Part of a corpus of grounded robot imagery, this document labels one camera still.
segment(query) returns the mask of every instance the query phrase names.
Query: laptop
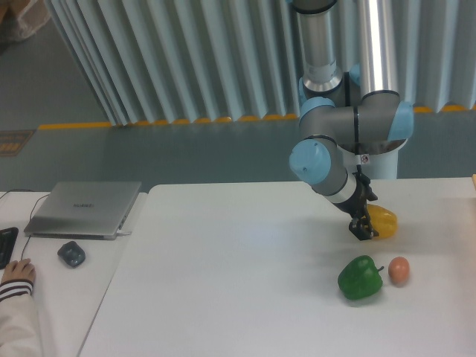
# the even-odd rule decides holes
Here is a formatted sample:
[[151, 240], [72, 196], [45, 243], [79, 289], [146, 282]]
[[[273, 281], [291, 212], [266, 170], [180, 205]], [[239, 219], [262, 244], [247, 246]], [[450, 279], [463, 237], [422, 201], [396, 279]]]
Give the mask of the laptop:
[[58, 182], [25, 228], [33, 237], [115, 239], [140, 182]]

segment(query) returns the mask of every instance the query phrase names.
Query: robotic arm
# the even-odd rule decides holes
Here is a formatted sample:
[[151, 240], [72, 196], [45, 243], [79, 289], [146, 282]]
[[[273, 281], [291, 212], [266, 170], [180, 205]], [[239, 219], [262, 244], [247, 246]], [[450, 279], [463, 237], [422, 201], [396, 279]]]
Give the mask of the robotic arm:
[[341, 85], [336, 65], [332, 12], [337, 0], [293, 0], [297, 11], [305, 101], [300, 110], [301, 142], [289, 157], [295, 175], [352, 217], [349, 229], [359, 239], [379, 235], [367, 201], [377, 196], [360, 165], [348, 173], [337, 145], [405, 140], [413, 133], [413, 106], [401, 102], [390, 0], [357, 0], [361, 40], [361, 102], [336, 108], [330, 99]]

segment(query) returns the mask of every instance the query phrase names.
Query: white sleeve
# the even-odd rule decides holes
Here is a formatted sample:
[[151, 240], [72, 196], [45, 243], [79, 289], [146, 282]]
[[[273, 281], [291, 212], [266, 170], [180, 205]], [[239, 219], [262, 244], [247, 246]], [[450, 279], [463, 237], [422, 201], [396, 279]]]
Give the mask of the white sleeve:
[[0, 285], [0, 357], [41, 357], [33, 285], [14, 280]]

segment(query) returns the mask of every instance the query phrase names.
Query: blue joint cap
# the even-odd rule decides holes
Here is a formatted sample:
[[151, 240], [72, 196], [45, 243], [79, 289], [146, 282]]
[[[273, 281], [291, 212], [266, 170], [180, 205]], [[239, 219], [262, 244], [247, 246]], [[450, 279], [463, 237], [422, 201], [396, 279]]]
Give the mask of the blue joint cap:
[[388, 140], [404, 140], [414, 133], [414, 106], [409, 102], [401, 102], [396, 109]]
[[349, 71], [350, 79], [360, 87], [360, 63], [356, 63]]
[[329, 98], [324, 97], [313, 97], [304, 102], [304, 104], [300, 108], [300, 119], [299, 122], [304, 118], [311, 110], [318, 108], [319, 106], [331, 106], [335, 108], [334, 102], [332, 102]]
[[311, 186], [319, 184], [329, 175], [329, 151], [319, 141], [303, 140], [292, 150], [289, 156], [289, 167], [301, 181]]

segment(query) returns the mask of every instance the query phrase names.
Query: computer mouse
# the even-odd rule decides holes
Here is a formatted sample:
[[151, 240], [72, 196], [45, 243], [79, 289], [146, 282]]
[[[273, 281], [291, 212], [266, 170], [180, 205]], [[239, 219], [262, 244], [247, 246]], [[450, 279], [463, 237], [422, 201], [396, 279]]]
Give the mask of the computer mouse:
[[86, 258], [84, 250], [73, 240], [64, 244], [58, 250], [58, 255], [72, 268], [76, 268]]

